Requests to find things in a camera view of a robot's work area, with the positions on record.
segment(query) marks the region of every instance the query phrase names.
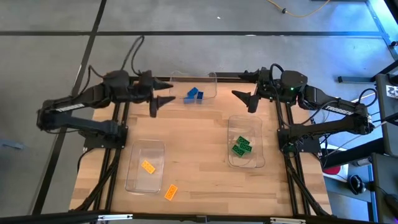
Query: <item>orange lego brick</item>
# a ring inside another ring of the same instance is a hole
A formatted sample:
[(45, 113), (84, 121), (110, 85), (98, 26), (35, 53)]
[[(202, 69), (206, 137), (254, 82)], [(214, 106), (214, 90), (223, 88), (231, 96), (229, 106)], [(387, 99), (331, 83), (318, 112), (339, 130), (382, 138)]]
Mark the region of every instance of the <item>orange lego brick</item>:
[(150, 174), (153, 174), (155, 172), (155, 167), (152, 166), (152, 164), (150, 164), (148, 161), (142, 162), (141, 167)]
[(173, 197), (174, 197), (174, 195), (175, 195), (177, 189), (178, 189), (178, 187), (176, 187), (174, 184), (170, 185), (170, 187), (169, 187), (169, 189), (168, 189), (166, 195), (164, 195), (164, 197), (165, 197), (167, 200), (170, 200), (170, 201), (171, 201), (171, 200), (173, 199)]

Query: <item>blue lego brick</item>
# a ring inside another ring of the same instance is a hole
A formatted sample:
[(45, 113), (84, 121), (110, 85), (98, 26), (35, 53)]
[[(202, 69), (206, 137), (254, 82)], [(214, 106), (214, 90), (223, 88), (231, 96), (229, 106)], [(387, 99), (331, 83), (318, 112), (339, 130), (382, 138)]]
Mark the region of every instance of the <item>blue lego brick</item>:
[(195, 102), (195, 97), (194, 96), (187, 96), (184, 98), (184, 104), (190, 104)]
[(201, 92), (201, 91), (198, 92), (197, 99), (198, 100), (203, 99), (203, 92)]
[(196, 87), (193, 87), (188, 93), (188, 96), (195, 96), (198, 93), (198, 89)]

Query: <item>lego brick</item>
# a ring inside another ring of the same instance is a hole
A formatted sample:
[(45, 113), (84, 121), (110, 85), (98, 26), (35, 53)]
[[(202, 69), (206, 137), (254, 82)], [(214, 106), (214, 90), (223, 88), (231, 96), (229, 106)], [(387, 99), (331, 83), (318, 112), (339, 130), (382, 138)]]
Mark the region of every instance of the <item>lego brick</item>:
[(239, 136), (238, 137), (238, 140), (236, 140), (236, 142), (238, 143), (238, 144), (241, 144), (241, 143), (243, 143), (243, 144), (250, 144), (250, 142), (248, 141), (248, 140), (246, 140), (244, 137), (242, 137), (242, 136)]
[(239, 157), (242, 157), (244, 154), (244, 150), (240, 149), (239, 146), (234, 145), (234, 147), (232, 147), (232, 151), (238, 155)]
[(252, 147), (247, 145), (247, 144), (239, 144), (239, 148), (242, 149), (245, 152), (251, 152)]
[(171, 201), (171, 200), (173, 199), (173, 197), (174, 197), (174, 195), (175, 195), (177, 189), (178, 189), (178, 187), (175, 186), (174, 184), (170, 185), (170, 187), (169, 187), (169, 189), (167, 190), (166, 195), (164, 195), (164, 197), (165, 197), (167, 200), (170, 200), (170, 201)]
[(197, 99), (198, 100), (203, 99), (203, 92), (201, 92), (201, 91), (198, 92)]
[(188, 93), (188, 96), (195, 96), (198, 93), (198, 89), (196, 87), (193, 87)]
[(148, 173), (153, 174), (155, 172), (155, 167), (152, 166), (148, 161), (144, 160), (142, 162), (141, 167), (144, 168)]
[(195, 97), (194, 96), (187, 96), (184, 98), (184, 104), (190, 104), (195, 102)]

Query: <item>clear plastic container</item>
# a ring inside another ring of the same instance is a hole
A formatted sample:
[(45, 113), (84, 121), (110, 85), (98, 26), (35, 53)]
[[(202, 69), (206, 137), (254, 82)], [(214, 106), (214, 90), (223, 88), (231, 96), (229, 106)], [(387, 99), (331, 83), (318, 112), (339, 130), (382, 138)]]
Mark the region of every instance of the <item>clear plastic container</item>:
[[(174, 71), (170, 76), (170, 83), (174, 86), (169, 90), (170, 96), (176, 97), (171, 103), (190, 106), (209, 105), (217, 95), (217, 75), (214, 72), (201, 75)], [(194, 99), (185, 99), (187, 93), (194, 87), (203, 92), (202, 100), (198, 100), (197, 95)]]
[[(156, 194), (162, 185), (165, 145), (158, 140), (138, 140), (131, 149), (125, 189), (134, 194)], [(150, 174), (141, 164), (148, 161), (155, 167)]]
[[(227, 161), (231, 167), (260, 168), (266, 163), (262, 151), (262, 121), (256, 116), (233, 115), (228, 120)], [(239, 136), (250, 142), (252, 151), (239, 157), (232, 151)]]

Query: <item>wooden table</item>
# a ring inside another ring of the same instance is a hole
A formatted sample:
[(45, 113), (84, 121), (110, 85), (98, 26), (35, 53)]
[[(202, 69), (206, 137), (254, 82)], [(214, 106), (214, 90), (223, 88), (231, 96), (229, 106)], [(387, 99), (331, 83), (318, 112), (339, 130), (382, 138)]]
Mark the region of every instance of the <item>wooden table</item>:
[[(130, 106), (127, 121), (129, 134), (121, 154), (112, 212), (292, 215), (284, 159), (278, 150), (275, 103), (261, 100), (257, 112), (249, 114), (231, 90), (254, 91), (254, 85), (219, 83), (212, 105), (170, 104), (158, 111), (156, 119), (149, 117), (148, 104)], [(168, 95), (168, 90), (158, 91), (158, 94)], [(309, 116), (308, 111), (298, 106), (293, 107), (292, 112), (296, 123)], [(113, 106), (96, 110), (93, 119), (111, 119), (112, 113)], [(235, 114), (262, 119), (264, 167), (244, 169), (228, 166), (228, 118)], [(138, 139), (158, 139), (165, 143), (163, 181), (158, 194), (134, 195), (124, 189), (132, 144)], [(97, 184), (103, 154), (103, 149), (95, 149), (82, 159), (70, 208), (79, 206)], [(311, 154), (300, 155), (306, 186), (323, 209), (331, 213), (319, 161)], [(170, 184), (178, 187), (172, 201), (164, 198)], [(106, 192), (104, 190), (101, 208)], [(299, 192), (296, 186), (299, 211), (303, 213)]]

